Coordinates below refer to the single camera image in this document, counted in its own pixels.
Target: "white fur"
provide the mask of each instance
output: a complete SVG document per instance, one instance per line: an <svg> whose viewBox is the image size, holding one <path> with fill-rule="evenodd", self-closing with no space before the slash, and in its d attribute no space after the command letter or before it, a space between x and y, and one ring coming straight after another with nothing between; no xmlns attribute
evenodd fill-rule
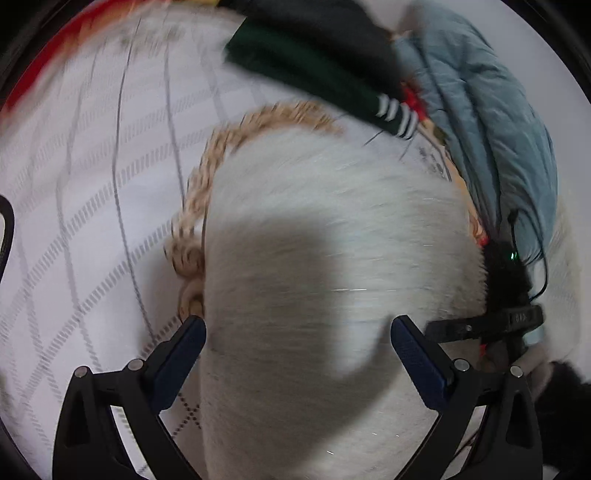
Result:
<svg viewBox="0 0 591 480"><path fill-rule="evenodd" d="M540 297L544 308L544 333L548 358L552 361L576 360L575 349L582 347L580 311L580 267L568 212L563 199L558 197L556 222L548 258L548 289ZM532 294L544 284L542 262L534 269Z"/></svg>
<svg viewBox="0 0 591 480"><path fill-rule="evenodd" d="M335 137L274 132L216 173L205 249L210 480L394 478L436 414L389 321L483 311L455 187Z"/></svg>

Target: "beige braided cord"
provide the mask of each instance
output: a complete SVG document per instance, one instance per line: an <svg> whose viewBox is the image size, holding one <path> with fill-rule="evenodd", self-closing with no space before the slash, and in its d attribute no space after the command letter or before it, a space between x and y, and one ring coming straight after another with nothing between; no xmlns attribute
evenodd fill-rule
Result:
<svg viewBox="0 0 591 480"><path fill-rule="evenodd" d="M195 226L205 219L213 178L222 165L228 148L235 152L261 133L296 125L331 134L340 133L334 120L315 102L277 103L266 106L246 114L240 124L228 125L213 131L199 167L191 172L183 209L173 221L171 236L164 245L164 253L174 270L186 279L178 303L178 315L181 320L191 314L203 317L204 235L201 232L195 235Z"/></svg>

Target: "red fabric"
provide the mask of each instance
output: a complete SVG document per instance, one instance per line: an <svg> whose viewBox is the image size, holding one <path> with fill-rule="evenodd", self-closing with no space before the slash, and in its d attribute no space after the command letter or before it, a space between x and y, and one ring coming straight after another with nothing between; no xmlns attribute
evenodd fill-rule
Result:
<svg viewBox="0 0 591 480"><path fill-rule="evenodd" d="M478 245L480 248L484 248L488 245L489 238L487 235L483 235L480 240L478 240Z"/></svg>
<svg viewBox="0 0 591 480"><path fill-rule="evenodd" d="M418 119L421 122L423 120L427 119L428 118L427 111L425 110L425 107L423 106L423 103L421 102L420 98L418 97L418 95L416 93L414 93L412 88L410 88L408 85L403 85L402 91L404 92L404 95L406 97L405 103L411 109L413 109L415 112L418 113Z"/></svg>
<svg viewBox="0 0 591 480"><path fill-rule="evenodd" d="M25 72L18 79L16 85L8 95L6 103L2 107L2 113L7 113L17 104L22 96L28 92L31 86L39 77L39 74L46 65L60 52L68 41L78 39L82 28L92 23L94 19L108 12L113 7L121 7L129 4L130 10L146 0L105 0L93 4L83 10L70 20L62 29L47 42L43 49L37 54L35 59L27 67Z"/></svg>

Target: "white stripe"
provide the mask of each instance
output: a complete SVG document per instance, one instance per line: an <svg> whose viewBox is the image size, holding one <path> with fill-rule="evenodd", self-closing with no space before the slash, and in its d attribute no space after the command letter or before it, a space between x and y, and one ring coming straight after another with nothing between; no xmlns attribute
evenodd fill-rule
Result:
<svg viewBox="0 0 591 480"><path fill-rule="evenodd" d="M398 129L398 133L396 134L397 137L401 137L402 134L406 131L406 127L408 125L408 119L410 118L410 108L406 103L401 104L402 107L402 122L400 122L400 128Z"/></svg>
<svg viewBox="0 0 591 480"><path fill-rule="evenodd" d="M400 105L400 103L395 98L390 100L390 108L388 108L388 116L386 117L387 122L391 122L392 120L394 120L396 112L398 112L398 105Z"/></svg>
<svg viewBox="0 0 591 480"><path fill-rule="evenodd" d="M408 129L406 135L404 135L405 140L410 140L414 134L414 131L417 129L418 124L418 113L413 111L411 113L410 123L408 124Z"/></svg>
<svg viewBox="0 0 591 480"><path fill-rule="evenodd" d="M388 98L388 95L386 95L385 93L380 94L380 96L378 96L378 100L379 100L379 110L378 113L376 113L376 116L384 116L386 114L386 112L388 111L388 102L390 100L390 98Z"/></svg>

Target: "black fur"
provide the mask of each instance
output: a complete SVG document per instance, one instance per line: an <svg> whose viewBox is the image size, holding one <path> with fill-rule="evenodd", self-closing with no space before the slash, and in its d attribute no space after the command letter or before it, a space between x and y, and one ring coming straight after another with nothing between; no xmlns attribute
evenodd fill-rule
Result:
<svg viewBox="0 0 591 480"><path fill-rule="evenodd" d="M530 300L531 281L509 242L489 241L483 249L486 268L486 311L521 307Z"/></svg>
<svg viewBox="0 0 591 480"><path fill-rule="evenodd" d="M548 387L535 403L544 463L560 471L556 480L591 478L591 385L574 369L555 362Z"/></svg>

